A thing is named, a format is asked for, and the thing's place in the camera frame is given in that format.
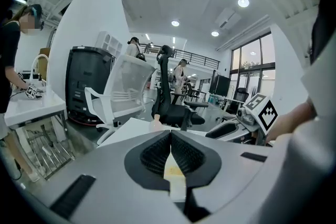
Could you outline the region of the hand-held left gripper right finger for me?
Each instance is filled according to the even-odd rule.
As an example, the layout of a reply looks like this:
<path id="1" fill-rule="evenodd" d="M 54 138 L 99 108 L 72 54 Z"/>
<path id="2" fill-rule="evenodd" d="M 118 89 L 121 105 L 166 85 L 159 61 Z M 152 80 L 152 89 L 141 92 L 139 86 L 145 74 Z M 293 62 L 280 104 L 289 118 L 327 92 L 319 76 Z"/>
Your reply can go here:
<path id="1" fill-rule="evenodd" d="M 266 147 L 172 131 L 171 153 L 185 178 L 175 205 L 192 222 L 218 212 L 252 180 L 269 152 Z"/>

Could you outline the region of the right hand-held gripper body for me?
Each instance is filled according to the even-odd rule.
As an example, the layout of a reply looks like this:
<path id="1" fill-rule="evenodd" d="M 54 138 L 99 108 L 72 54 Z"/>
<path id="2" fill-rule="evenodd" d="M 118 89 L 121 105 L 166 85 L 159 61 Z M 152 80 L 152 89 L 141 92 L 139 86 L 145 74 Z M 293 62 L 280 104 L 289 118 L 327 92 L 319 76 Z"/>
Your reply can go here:
<path id="1" fill-rule="evenodd" d="M 236 118 L 250 133 L 257 133 L 256 145 L 265 145 L 278 113 L 269 96 L 255 94 L 237 110 Z"/>

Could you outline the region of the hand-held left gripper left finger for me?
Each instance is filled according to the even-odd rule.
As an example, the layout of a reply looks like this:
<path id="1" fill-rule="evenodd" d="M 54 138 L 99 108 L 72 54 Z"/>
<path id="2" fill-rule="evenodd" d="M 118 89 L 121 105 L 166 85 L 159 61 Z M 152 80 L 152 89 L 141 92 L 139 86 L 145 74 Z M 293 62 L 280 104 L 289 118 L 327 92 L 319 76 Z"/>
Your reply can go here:
<path id="1" fill-rule="evenodd" d="M 97 148 L 26 200 L 47 223 L 188 223 L 163 177 L 170 142 L 159 131 Z"/>

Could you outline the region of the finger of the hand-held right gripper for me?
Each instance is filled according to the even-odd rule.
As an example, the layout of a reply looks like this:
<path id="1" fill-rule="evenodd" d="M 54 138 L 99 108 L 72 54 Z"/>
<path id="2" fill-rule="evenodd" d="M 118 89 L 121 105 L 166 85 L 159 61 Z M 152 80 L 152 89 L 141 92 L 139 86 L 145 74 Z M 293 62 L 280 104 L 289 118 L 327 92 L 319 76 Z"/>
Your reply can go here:
<path id="1" fill-rule="evenodd" d="M 236 121 L 224 121 L 221 124 L 212 128 L 209 132 L 213 132 L 215 130 L 224 130 L 227 132 L 232 132 L 239 129 L 239 122 Z"/>
<path id="2" fill-rule="evenodd" d="M 215 140 L 233 141 L 236 139 L 240 139 L 241 137 L 244 137 L 247 134 L 249 134 L 249 131 L 247 129 L 244 130 L 237 129 L 232 132 L 227 132 L 224 130 L 215 130 L 213 132 L 208 132 L 205 136 Z"/>

